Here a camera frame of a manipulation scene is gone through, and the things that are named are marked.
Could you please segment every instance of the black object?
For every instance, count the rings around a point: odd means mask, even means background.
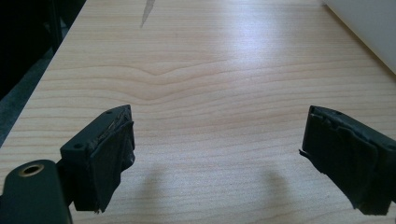
[[[134,163],[134,122],[128,105],[107,110],[61,148],[62,159],[28,162],[10,172],[0,223],[71,223],[68,206],[104,212]]]
[[[396,200],[396,142],[345,114],[311,106],[300,154],[364,215],[385,215]]]

